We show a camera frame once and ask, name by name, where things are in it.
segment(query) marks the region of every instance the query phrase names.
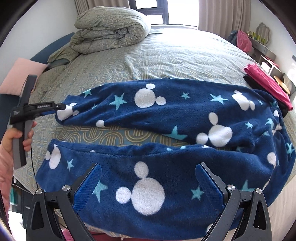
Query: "window pane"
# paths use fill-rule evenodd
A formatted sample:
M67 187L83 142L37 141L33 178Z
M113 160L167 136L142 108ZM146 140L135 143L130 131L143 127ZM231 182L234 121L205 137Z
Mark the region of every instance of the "window pane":
M157 7L157 2L156 0L136 0L136 6L137 6L137 9Z
M151 24L163 24L163 16L162 15L147 15L147 20L150 21Z
M168 0L168 17L170 24L198 26L197 0Z

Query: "beige curtain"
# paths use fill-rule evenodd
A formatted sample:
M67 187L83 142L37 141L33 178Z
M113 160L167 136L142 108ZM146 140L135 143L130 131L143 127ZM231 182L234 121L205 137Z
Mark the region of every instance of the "beige curtain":
M226 39L232 30L250 27L250 0L199 0L199 26Z
M75 0L75 3L78 14L96 6L129 8L128 0Z

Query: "teal star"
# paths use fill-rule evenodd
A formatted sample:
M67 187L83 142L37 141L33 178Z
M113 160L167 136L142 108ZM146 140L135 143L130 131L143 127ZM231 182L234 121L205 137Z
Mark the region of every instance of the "teal star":
M91 89L86 90L83 92L85 94L84 98L87 97L88 95L91 95Z
M238 147L236 148L236 151L242 152L242 149L243 149L243 147L238 146Z
M177 126L174 127L171 134L164 135L166 137L171 137L177 140L183 140L187 137L187 135L179 135Z
M271 105L272 107L279 108L279 105L277 104L276 101L274 101L274 102L270 102L270 105Z
M288 150L287 150L287 154L290 154L290 157L292 157L292 152L295 151L293 148L292 148L292 143L288 144L286 143L287 147L288 147Z
M263 135L263 136L267 136L267 137L270 136L270 134L268 133L268 131L265 131L262 135Z
M124 93L120 97L118 97L117 95L114 95L115 101L110 103L110 104L116 105L116 110L118 110L118 108L120 107L121 104L127 103L126 101L123 100L123 95L124 95Z
M219 101L221 104L224 104L223 101L228 100L228 99L223 99L223 98L221 97L221 95L218 95L218 96L214 96L214 95L212 95L212 94L210 94L210 95L213 97L213 99L211 99L211 101Z
M107 190L108 187L105 186L104 184L101 183L101 181L98 182L98 184L96 185L93 194L96 195L98 201L101 201L101 191Z
M253 192L255 188L249 188L248 187L248 180L244 182L244 185L242 186L242 191L247 191L247 192Z
M187 100L187 98L190 98L189 96L188 96L188 93L184 93L184 92L182 92L183 93L183 95L181 95L181 97L183 97L185 100Z
M204 194L204 192L200 189L200 186L198 186L198 188L196 190L192 190L192 193L193 193L193 196L192 196L192 199L193 200L194 198L197 198L198 200L200 200L201 198L201 195Z
M248 127L247 129L249 129L249 128L253 129L253 125L250 122L245 123L245 125Z
M268 118L267 119L267 122L265 123L266 125L270 125L270 127L271 127L271 129L273 129L274 128L274 122L273 122L273 120L271 119L271 118Z
M71 171L71 170L70 170L71 167L74 167L74 166L72 165L72 161L73 161L73 159L72 159L71 161L67 161L67 163L68 163L68 167L67 167L67 169L69 169L69 172Z

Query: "blue gripper pad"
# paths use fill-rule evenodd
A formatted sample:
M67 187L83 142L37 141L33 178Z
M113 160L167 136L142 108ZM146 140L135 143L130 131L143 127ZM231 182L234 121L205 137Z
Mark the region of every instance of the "blue gripper pad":
M225 207L223 202L223 194L213 182L208 173L204 170L202 165L196 166L195 177L213 208L221 212Z
M91 170L84 182L80 185L79 189L74 194L73 209L78 212L83 210L89 201L96 185L99 183L102 176L102 168L99 164Z

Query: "window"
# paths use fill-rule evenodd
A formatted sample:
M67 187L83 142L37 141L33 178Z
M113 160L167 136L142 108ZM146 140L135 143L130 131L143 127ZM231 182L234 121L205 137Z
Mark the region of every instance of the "window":
M151 24L198 26L198 0L129 0L130 7L148 16Z

